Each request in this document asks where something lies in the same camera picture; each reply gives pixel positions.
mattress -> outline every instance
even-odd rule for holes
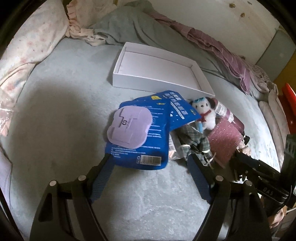
[[[87,174],[104,156],[111,113],[123,101],[151,94],[112,87],[121,49],[63,39],[24,86],[9,135],[1,143],[13,164],[11,211],[26,239],[46,185]],[[258,102],[226,80],[205,75],[216,98],[244,123],[252,156],[279,170]],[[114,241],[192,240],[208,207],[186,165],[176,161],[157,171],[115,167],[102,197],[93,204],[103,230]],[[226,235],[229,219],[228,213],[220,238]],[[83,240],[79,231],[76,235]]]

yellow wooden surface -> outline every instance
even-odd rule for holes
[[[291,88],[296,91],[296,51],[274,83],[278,86],[279,94],[282,94],[281,89],[285,83],[289,83]]]

open cardboard box lid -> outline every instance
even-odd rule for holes
[[[191,100],[215,96],[194,60],[129,42],[125,43],[116,62],[112,85],[155,93],[172,90]]]

plush toy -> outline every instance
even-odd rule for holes
[[[197,120],[198,131],[213,130],[216,126],[215,102],[211,98],[202,97],[193,101],[192,106],[201,115],[201,118]]]

blue package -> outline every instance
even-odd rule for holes
[[[165,168],[168,163],[170,100],[132,100],[121,103],[119,108],[128,105],[142,106],[150,110],[153,121],[147,140],[137,149],[127,149],[107,142],[105,153],[112,154],[115,164],[122,167],[142,170]]]
[[[170,100],[170,131],[201,118],[200,114],[176,91],[163,91],[150,96],[139,97],[133,101]]]

